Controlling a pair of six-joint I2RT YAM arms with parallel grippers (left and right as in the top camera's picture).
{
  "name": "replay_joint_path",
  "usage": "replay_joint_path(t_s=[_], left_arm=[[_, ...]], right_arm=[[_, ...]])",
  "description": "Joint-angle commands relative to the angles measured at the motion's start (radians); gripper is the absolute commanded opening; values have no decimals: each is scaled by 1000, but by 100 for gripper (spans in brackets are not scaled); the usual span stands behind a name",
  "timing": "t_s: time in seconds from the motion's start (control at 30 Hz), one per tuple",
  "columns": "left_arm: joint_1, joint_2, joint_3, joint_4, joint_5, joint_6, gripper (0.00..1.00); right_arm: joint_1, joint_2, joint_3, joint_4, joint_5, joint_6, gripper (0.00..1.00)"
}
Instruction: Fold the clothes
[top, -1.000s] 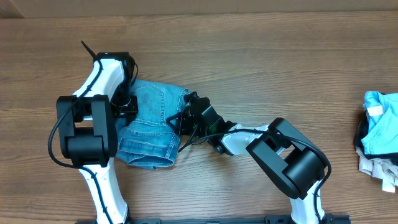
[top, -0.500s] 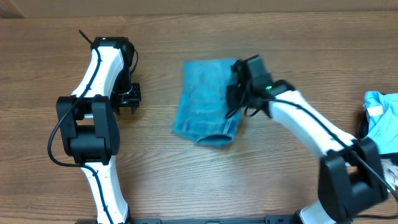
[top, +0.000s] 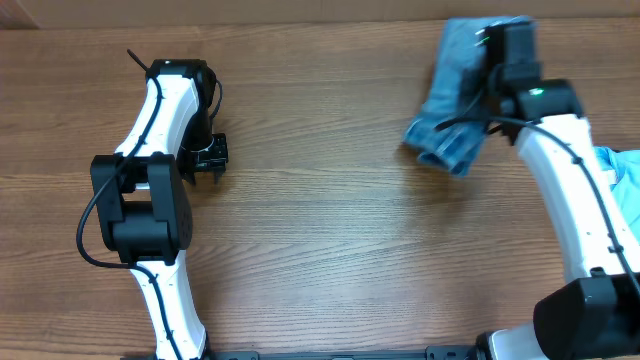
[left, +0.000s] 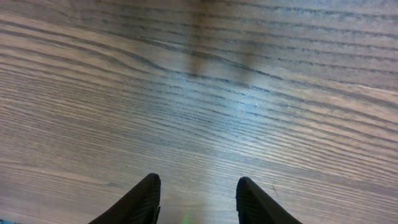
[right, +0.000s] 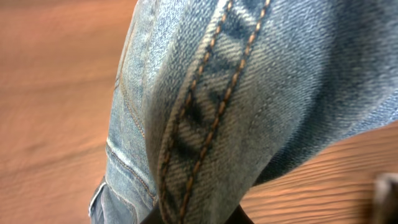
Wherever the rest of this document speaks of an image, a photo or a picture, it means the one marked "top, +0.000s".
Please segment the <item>blue denim jeans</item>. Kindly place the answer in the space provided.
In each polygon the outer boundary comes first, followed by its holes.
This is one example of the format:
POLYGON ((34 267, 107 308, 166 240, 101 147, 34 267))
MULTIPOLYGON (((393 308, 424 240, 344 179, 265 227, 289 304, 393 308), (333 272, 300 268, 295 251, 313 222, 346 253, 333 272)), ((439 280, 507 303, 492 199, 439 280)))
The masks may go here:
POLYGON ((461 123, 440 131, 436 126, 459 115, 481 115, 480 100, 486 83, 484 29, 529 19, 520 15, 447 20, 437 49, 429 94, 403 137, 403 144, 418 153, 420 163, 453 176, 468 174, 486 138, 485 128, 478 122, 461 123))

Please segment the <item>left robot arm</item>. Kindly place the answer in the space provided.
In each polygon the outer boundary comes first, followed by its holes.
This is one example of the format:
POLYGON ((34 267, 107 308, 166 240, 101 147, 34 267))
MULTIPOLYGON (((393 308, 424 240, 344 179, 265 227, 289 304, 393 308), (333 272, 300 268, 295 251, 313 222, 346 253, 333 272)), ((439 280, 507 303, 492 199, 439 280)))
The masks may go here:
POLYGON ((90 166, 98 214, 116 267, 132 273, 155 332, 155 359, 209 359, 186 270, 193 234, 185 190, 198 173, 219 178, 229 161, 227 139, 214 133, 223 90, 200 59, 157 59, 146 67, 145 102, 129 135, 90 166))

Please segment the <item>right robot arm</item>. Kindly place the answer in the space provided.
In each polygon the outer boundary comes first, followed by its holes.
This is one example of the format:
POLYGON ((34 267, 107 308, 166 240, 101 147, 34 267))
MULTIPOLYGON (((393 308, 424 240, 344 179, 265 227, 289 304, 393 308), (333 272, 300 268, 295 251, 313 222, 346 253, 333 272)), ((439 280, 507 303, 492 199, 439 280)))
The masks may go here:
POLYGON ((479 338, 486 359, 604 359, 639 352, 639 243, 601 171, 571 84, 545 80, 531 21, 483 31, 487 87, 561 248, 565 285, 531 321, 479 338))

